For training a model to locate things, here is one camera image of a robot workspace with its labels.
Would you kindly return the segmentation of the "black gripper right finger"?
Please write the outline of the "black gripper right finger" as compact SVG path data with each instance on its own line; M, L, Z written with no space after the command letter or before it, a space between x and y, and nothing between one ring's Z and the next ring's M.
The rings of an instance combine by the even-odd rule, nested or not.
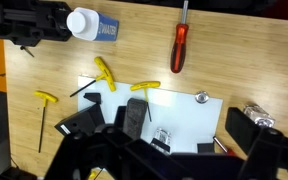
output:
M265 125L258 125L237 107L229 107L225 129L245 154L251 147Z

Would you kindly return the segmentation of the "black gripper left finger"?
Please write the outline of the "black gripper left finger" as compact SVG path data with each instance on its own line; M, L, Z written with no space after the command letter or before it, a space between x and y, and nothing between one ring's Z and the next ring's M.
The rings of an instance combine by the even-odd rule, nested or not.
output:
M84 98L94 102L94 105L87 107L67 118L64 118L55 125L55 128L64 136L82 132L90 136L95 129L105 123L103 113L101 110L101 94L100 93L86 93Z

